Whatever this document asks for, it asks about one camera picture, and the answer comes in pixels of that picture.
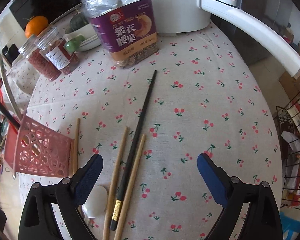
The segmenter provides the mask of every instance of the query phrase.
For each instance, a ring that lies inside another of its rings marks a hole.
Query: white handle
[[[217,0],[198,0],[198,6],[243,30],[265,47],[291,76],[300,70],[300,56],[274,30],[239,8]]]

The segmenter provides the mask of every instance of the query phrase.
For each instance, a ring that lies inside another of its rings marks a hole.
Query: screw
[[[239,178],[238,178],[238,177],[232,177],[232,178],[231,178],[231,181],[232,181],[233,183],[239,183]]]
[[[40,183],[36,182],[32,185],[32,188],[38,188],[40,186]]]
[[[264,186],[264,187],[269,187],[269,183],[266,182],[266,181],[263,181],[261,184],[262,184],[262,186]]]
[[[64,178],[62,180],[62,184],[68,184],[70,182],[70,178]]]

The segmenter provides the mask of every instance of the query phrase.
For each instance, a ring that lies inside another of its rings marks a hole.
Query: clear plastic lid
[[[29,54],[29,51],[32,51],[32,49],[34,49],[35,42],[37,40],[37,37],[32,34],[27,41],[22,45],[22,47],[19,49],[20,54],[22,54],[23,56],[27,56]]]
[[[54,28],[48,28],[45,29],[40,35],[37,37],[37,40],[35,44],[39,49],[44,49],[49,44],[53,43],[58,36],[60,35],[60,32],[56,27]]]

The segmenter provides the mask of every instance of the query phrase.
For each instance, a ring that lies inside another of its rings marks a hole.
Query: purple label
[[[89,21],[109,52],[115,54],[124,51],[116,54],[122,59],[129,56],[129,50],[137,52],[156,42],[151,0],[124,5]]]

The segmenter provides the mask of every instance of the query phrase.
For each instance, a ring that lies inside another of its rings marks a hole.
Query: round table
[[[80,117],[78,165],[102,155],[97,184],[108,189],[123,130],[128,126],[130,135],[119,181],[157,70],[122,239],[204,239],[222,207],[197,169],[202,152],[229,176],[252,184],[269,182],[280,206],[282,165],[275,125],[235,47],[213,23],[200,31],[159,37],[158,43],[157,53],[128,69],[116,67],[101,46],[78,53],[80,66],[70,75],[54,82],[39,78],[27,115],[71,138]],[[19,180],[24,204],[32,183],[56,184],[60,178],[20,174]],[[53,208],[64,238],[70,239],[57,206]],[[245,204],[231,239],[238,236],[246,210]],[[89,225],[98,239],[103,219]]]

